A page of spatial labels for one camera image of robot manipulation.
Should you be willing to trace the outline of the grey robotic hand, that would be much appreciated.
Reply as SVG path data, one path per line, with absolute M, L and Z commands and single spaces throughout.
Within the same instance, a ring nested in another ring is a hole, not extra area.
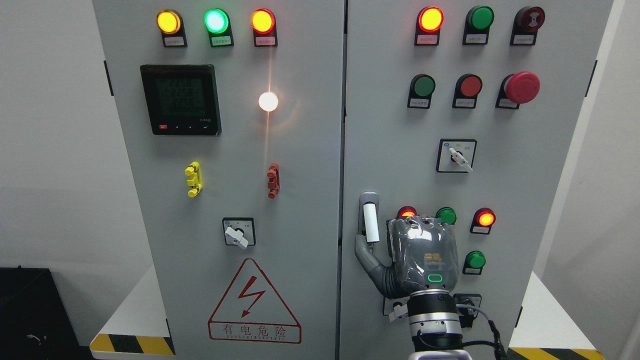
M 364 235 L 356 235 L 354 253 L 387 299 L 400 299 L 425 290 L 453 291 L 458 282 L 458 251 L 453 226 L 419 215 L 390 219 L 387 235 L 391 265 L 373 253 Z

